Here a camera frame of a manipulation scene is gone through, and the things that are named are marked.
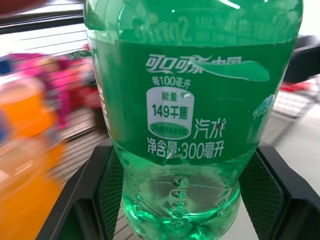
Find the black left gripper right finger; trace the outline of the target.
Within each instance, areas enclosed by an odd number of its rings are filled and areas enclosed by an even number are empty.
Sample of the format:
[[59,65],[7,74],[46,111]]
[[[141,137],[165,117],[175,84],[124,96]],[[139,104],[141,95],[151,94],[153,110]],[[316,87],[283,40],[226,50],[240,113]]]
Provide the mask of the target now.
[[258,146],[238,181],[258,239],[320,238],[319,195],[272,145]]

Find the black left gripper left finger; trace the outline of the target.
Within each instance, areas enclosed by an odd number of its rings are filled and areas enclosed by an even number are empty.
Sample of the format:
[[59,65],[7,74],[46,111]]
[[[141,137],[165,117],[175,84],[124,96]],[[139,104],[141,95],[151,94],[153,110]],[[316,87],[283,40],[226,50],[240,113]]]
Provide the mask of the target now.
[[112,240],[120,210],[124,170],[111,139],[66,182],[38,240]]

